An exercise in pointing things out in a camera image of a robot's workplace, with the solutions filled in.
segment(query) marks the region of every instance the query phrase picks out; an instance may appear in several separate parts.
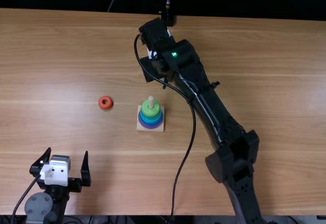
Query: red ring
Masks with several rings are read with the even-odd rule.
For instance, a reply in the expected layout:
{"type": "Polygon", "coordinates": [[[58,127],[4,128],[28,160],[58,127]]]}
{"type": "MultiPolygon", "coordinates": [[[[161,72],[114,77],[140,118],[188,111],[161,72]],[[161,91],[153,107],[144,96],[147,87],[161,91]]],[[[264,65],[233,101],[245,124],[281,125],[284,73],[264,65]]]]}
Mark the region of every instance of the red ring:
{"type": "Polygon", "coordinates": [[[108,96],[103,96],[98,100],[101,109],[109,109],[113,106],[113,100],[108,96]]]}

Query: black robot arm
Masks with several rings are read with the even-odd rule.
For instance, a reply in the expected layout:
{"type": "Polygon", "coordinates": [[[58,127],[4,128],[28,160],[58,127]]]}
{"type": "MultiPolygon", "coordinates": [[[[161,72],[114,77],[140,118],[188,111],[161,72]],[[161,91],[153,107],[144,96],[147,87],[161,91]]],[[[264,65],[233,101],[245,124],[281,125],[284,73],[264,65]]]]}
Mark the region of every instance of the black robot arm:
{"type": "Polygon", "coordinates": [[[50,155],[51,148],[48,148],[32,164],[30,173],[35,179],[18,201],[12,215],[11,224],[14,224],[15,213],[19,204],[35,182],[44,192],[38,192],[30,196],[26,201],[26,224],[61,224],[69,201],[69,193],[81,192],[83,186],[91,186],[87,151],[80,170],[82,178],[68,176],[70,171],[69,156],[53,155],[50,159],[50,155]]]}
{"type": "MultiPolygon", "coordinates": [[[[259,138],[246,132],[230,115],[215,93],[219,82],[210,83],[193,46],[175,42],[164,23],[155,19],[139,28],[149,56],[140,60],[156,78],[174,81],[203,122],[215,152],[205,161],[212,176],[223,183],[240,224],[265,223],[253,186],[253,164],[259,138]]],[[[152,81],[144,71],[147,82],[152,81]]]]}

